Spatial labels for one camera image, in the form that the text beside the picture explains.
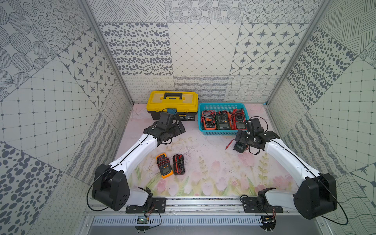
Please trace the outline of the small black multimeter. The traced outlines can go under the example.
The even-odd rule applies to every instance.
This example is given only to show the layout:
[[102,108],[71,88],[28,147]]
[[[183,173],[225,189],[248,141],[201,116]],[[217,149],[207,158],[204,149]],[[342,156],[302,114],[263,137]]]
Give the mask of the small black multimeter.
[[234,145],[234,150],[238,153],[244,153],[244,151],[248,148],[248,145],[243,144],[241,142],[236,142]]

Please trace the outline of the orange red multimeter pair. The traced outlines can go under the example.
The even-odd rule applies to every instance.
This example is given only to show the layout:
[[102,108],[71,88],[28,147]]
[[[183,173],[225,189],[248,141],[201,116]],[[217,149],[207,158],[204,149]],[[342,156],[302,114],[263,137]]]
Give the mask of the orange red multimeter pair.
[[201,123],[204,130],[216,130],[215,111],[202,111]]

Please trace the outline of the teal plastic basket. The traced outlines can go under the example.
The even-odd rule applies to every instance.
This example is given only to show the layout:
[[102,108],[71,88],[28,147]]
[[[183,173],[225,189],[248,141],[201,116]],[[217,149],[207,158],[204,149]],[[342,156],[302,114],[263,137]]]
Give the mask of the teal plastic basket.
[[247,109],[242,103],[224,103],[224,102],[204,102],[198,105],[197,122],[199,130],[206,136],[233,136],[237,134],[237,130],[205,130],[201,122],[203,111],[230,111],[234,109],[243,109],[245,118],[249,119]]

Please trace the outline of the black multimeter red leads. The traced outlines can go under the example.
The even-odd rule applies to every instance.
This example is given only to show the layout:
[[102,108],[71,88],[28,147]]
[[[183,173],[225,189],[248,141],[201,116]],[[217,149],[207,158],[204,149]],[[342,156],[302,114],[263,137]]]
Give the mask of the black multimeter red leads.
[[173,173],[174,175],[185,174],[184,156],[182,154],[173,156]]

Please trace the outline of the yellow orange multimeter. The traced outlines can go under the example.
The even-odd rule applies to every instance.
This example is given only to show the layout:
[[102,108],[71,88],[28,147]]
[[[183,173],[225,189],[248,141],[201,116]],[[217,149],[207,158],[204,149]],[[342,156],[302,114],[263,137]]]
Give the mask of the yellow orange multimeter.
[[170,164],[170,160],[165,153],[156,157],[157,166],[160,170],[161,177],[163,179],[173,175],[173,168]]

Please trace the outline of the yellow black toolbox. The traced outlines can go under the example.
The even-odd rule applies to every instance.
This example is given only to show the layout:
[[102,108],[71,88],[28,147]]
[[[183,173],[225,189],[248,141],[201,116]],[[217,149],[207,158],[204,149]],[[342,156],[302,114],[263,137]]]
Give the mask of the yellow black toolbox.
[[153,91],[146,110],[154,120],[161,112],[176,115],[181,121],[195,121],[198,113],[199,97],[195,92]]

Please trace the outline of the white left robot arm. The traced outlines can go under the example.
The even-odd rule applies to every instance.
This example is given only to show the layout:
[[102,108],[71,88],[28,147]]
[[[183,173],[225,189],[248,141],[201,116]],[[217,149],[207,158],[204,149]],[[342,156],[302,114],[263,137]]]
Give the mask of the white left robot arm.
[[170,144],[172,138],[185,133],[183,123],[176,115],[162,112],[157,121],[144,129],[139,140],[120,158],[109,165],[101,164],[89,193],[96,201],[114,211],[125,206],[152,207],[153,196],[147,189],[131,189],[128,178],[143,159],[161,144]]

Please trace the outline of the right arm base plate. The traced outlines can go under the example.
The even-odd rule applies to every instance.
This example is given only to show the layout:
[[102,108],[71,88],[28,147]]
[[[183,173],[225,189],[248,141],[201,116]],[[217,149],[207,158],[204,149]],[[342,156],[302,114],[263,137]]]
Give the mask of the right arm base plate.
[[243,205],[243,209],[245,213],[264,213],[264,214],[270,215],[273,212],[275,213],[284,212],[282,207],[271,206],[268,203],[262,204],[255,197],[242,197],[240,201]]

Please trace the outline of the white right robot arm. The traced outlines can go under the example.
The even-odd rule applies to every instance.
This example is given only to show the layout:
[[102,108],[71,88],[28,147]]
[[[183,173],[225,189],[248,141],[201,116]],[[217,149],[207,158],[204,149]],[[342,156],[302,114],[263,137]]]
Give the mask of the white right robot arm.
[[258,118],[245,122],[236,142],[248,148],[265,151],[275,158],[291,175],[298,186],[295,193],[266,188],[258,193],[258,204],[284,207],[298,211],[306,219],[313,219],[337,210],[336,181],[330,174],[322,174],[298,157],[273,131],[264,131]]

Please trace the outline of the aluminium mounting rail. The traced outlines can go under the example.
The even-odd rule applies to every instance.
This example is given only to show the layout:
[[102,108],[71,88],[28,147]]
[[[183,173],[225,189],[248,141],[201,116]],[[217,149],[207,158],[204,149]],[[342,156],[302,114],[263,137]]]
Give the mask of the aluminium mounting rail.
[[89,200],[91,210],[84,211],[90,225],[134,226],[146,231],[155,226],[260,226],[270,229],[271,225],[283,219],[301,219],[295,210],[283,208],[283,213],[245,213],[240,196],[216,197],[166,197],[165,212],[160,213],[126,213],[126,207],[119,211],[105,209],[100,211],[100,203]]

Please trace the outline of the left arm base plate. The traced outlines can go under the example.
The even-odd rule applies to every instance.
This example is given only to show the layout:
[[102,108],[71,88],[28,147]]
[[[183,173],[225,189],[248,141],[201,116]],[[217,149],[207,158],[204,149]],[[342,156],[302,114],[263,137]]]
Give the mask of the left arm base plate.
[[126,213],[135,214],[135,213],[165,213],[166,207],[166,198],[165,197],[151,197],[146,200],[143,206],[127,206]]

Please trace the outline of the dark green wide multimeter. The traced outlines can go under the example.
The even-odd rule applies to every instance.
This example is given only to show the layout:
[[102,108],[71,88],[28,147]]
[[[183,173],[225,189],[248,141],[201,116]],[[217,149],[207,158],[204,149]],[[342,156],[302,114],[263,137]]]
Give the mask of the dark green wide multimeter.
[[215,115],[217,130],[231,130],[227,111],[218,111]]

